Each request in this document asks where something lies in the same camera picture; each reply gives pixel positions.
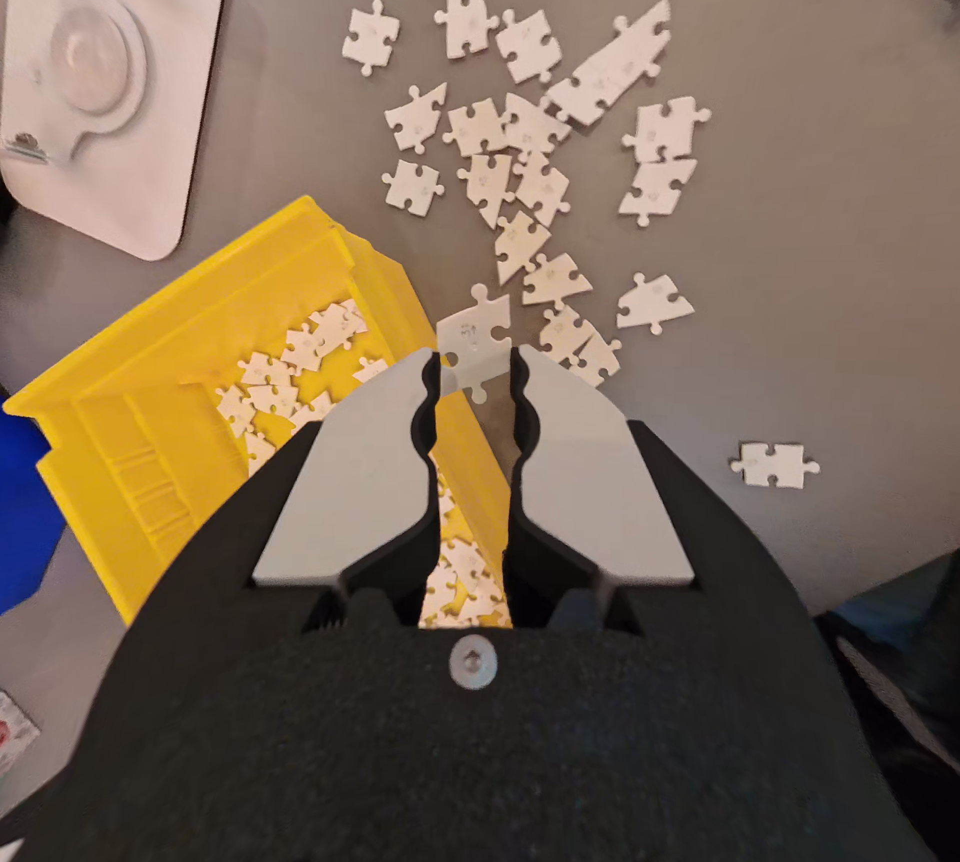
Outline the blue plastic bin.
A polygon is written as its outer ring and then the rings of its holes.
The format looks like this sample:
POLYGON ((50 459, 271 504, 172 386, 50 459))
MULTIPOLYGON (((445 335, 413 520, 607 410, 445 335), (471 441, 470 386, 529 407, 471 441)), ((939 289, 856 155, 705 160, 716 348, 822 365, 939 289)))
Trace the blue plastic bin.
POLYGON ((1 411, 1 613, 34 596, 65 531, 38 470, 51 446, 31 418, 1 411))

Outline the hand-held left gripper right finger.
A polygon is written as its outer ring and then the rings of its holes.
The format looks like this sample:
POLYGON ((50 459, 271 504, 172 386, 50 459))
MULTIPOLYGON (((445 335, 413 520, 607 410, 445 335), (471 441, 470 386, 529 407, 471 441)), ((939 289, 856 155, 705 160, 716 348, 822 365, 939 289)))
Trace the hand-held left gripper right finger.
POLYGON ((624 413, 529 344, 510 352, 510 395, 511 625, 546 626, 570 592, 604 617, 623 590, 690 586, 694 568, 624 413))

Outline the single white puzzle piece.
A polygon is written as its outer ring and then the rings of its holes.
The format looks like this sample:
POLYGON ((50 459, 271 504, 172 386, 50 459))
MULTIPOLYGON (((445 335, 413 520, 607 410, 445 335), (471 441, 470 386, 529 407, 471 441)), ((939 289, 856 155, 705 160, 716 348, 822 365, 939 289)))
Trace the single white puzzle piece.
POLYGON ((487 401, 485 384, 510 370, 512 340, 494 337, 495 329, 510 329, 508 294, 490 299, 482 283, 471 287, 474 304, 437 323, 437 351, 452 364, 440 368, 440 395, 466 390, 475 404, 487 401))

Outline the spread of white puzzle pieces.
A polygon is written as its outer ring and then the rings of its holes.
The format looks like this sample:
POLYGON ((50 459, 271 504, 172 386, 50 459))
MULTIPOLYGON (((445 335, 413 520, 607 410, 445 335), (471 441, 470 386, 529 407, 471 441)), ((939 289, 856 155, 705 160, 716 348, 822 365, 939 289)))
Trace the spread of white puzzle pieces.
MULTIPOLYGON (((371 5, 368 11, 351 11, 342 44, 342 57, 360 65, 365 77, 389 63, 401 32, 400 19, 385 14, 382 0, 371 5)), ((434 22, 444 29, 448 61, 483 53, 492 41, 516 86, 534 80, 543 86, 537 101, 514 91, 502 106, 487 97, 448 109, 441 140, 456 146, 470 163, 458 169, 457 178, 484 224, 496 233, 492 247, 498 284, 522 277, 522 304, 548 306, 541 350, 593 387, 619 371, 621 342, 606 340, 570 306, 570 298, 593 291, 582 267, 569 253, 548 258, 541 252, 557 216, 571 208, 566 199, 570 178, 551 158, 574 126, 592 128, 641 80, 660 75, 672 16, 669 0, 658 0, 635 19, 617 16, 611 38, 558 80, 554 76, 563 50, 543 8, 518 18, 512 8, 491 13, 485 0, 445 0, 434 13, 434 22)), ((384 112, 401 153, 425 155, 448 100, 446 81, 426 91, 413 85, 409 100, 384 112)), ((617 214, 646 229, 652 218, 676 210, 698 166, 692 154, 695 131, 713 112, 693 96, 641 105, 635 112, 635 126, 620 143, 630 150, 635 172, 617 214)), ((445 192, 438 170, 409 159, 398 160, 382 182, 388 187, 386 205, 415 218, 425 218, 445 192)), ((638 272, 618 298, 615 323, 618 329, 644 328, 656 338, 666 324, 695 311, 672 277, 648 278, 638 272)))

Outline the pastel printed box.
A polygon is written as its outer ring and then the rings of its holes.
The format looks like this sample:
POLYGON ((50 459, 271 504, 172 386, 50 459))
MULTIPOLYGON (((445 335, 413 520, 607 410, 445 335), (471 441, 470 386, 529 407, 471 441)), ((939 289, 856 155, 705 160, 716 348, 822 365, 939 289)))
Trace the pastel printed box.
POLYGON ((1 779, 40 736, 37 723, 9 693, 1 690, 1 779))

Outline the loose white puzzle piece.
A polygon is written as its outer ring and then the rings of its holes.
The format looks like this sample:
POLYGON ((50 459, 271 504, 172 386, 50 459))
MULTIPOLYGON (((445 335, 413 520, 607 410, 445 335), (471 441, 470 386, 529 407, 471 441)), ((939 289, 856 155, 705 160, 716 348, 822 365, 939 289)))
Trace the loose white puzzle piece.
POLYGON ((821 473, 821 465, 807 458, 801 443, 742 441, 728 467, 745 485, 760 488, 802 490, 808 475, 821 473))

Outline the yellow plastic bin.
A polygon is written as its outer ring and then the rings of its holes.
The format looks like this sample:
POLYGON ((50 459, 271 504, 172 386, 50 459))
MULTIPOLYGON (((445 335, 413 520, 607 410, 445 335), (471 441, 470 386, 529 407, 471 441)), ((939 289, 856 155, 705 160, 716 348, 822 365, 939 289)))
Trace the yellow plastic bin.
POLYGON ((19 391, 37 469, 131 624, 210 517, 295 425, 249 393, 277 368, 294 411, 330 408, 434 342, 400 263, 302 197, 118 319, 19 391))

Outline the heap of numbered puzzle pieces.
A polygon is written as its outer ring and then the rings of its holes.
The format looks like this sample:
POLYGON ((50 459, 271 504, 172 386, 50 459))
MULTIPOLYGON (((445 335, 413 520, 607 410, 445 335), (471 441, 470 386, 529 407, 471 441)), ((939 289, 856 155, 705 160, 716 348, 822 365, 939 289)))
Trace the heap of numbered puzzle pieces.
MULTIPOLYGON (((217 388, 215 395, 217 411, 245 451, 248 475, 254 475, 304 425, 326 418, 339 397, 331 394, 331 381, 320 382, 318 375, 331 372, 331 355, 350 352, 368 340, 368 332, 359 304, 348 296, 287 330, 279 355, 251 351, 238 362, 238 381, 217 388)), ((438 473, 440 545, 418 624, 429 629, 507 627, 503 590, 434 452, 431 459, 438 473)))

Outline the document stand with wooden board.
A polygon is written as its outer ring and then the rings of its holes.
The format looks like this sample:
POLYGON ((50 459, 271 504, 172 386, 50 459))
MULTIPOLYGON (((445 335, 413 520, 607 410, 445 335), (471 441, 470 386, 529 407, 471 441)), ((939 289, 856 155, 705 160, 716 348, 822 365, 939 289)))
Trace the document stand with wooden board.
POLYGON ((130 256, 182 238, 223 0, 2 0, 2 183, 130 256))

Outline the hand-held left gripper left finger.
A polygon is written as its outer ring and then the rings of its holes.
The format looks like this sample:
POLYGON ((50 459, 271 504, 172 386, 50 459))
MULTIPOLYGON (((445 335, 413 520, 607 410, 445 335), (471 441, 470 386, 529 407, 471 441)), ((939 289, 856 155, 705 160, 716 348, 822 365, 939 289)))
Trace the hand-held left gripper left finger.
POLYGON ((441 358, 416 350, 319 424, 253 568, 259 587, 381 592, 418 624, 440 555, 437 441, 441 358))

